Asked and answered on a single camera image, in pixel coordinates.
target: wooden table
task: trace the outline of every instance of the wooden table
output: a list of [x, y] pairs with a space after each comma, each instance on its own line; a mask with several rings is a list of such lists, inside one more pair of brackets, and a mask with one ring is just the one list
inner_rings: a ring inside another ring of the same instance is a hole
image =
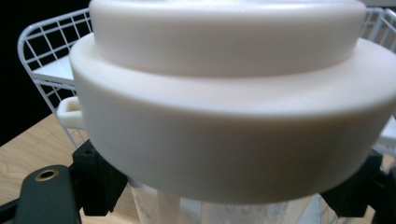
[[[30, 173], [55, 164], [69, 166], [74, 147], [53, 115], [0, 147], [0, 204], [19, 197], [21, 183]], [[113, 213], [106, 217], [85, 217], [82, 223], [137, 224], [139, 218], [129, 185]]]

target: black background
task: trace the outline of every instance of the black background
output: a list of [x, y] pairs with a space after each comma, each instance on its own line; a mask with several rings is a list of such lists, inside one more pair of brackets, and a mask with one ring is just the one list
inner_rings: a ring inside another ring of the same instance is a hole
[[25, 27], [89, 5], [89, 0], [6, 1], [0, 6], [0, 146], [50, 114], [24, 70], [17, 41]]

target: wire rack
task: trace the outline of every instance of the wire rack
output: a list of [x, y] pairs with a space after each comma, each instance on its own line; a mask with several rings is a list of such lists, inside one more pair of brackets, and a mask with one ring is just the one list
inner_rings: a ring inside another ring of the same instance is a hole
[[[396, 53], [395, 23], [396, 14], [393, 11], [369, 7], [361, 28], [361, 37]], [[76, 95], [68, 53], [81, 37], [91, 32], [89, 10], [84, 8], [34, 23], [23, 30], [20, 35], [18, 53], [21, 63], [55, 116], [60, 101]], [[389, 155], [388, 167], [396, 164], [396, 122], [394, 118], [390, 121], [393, 121], [395, 125], [394, 138], [391, 137], [385, 143], [378, 141], [374, 146], [376, 150]], [[82, 130], [71, 130], [65, 127], [63, 129], [75, 148], [88, 138]], [[312, 197], [311, 206], [312, 204], [314, 209], [318, 210], [316, 212], [319, 216], [319, 219], [313, 222], [315, 224], [370, 223], [359, 218], [338, 218], [319, 195]]]

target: white plastic handle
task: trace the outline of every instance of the white plastic handle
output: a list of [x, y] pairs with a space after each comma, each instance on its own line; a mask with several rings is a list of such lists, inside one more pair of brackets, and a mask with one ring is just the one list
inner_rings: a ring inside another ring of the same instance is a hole
[[56, 116], [65, 128], [85, 129], [77, 96], [63, 99], [58, 106]]

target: white wire basket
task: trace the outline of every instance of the white wire basket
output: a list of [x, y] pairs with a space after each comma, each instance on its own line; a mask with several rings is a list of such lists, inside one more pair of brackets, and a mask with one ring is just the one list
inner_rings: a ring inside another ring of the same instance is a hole
[[[395, 27], [396, 14], [393, 11], [380, 7], [369, 7], [366, 20], [361, 28], [361, 37], [396, 53]], [[89, 10], [84, 8], [31, 24], [20, 35], [18, 53], [21, 63], [55, 116], [60, 101], [76, 95], [68, 53], [81, 37], [91, 32]], [[87, 134], [82, 130], [65, 127], [63, 129], [75, 148], [88, 139]], [[389, 123], [375, 143], [374, 149], [386, 155], [385, 170], [396, 164], [396, 121], [394, 117], [389, 118]], [[299, 223], [371, 223], [370, 217], [373, 213], [374, 211], [369, 209], [366, 218], [338, 218], [320, 195], [314, 195]]]

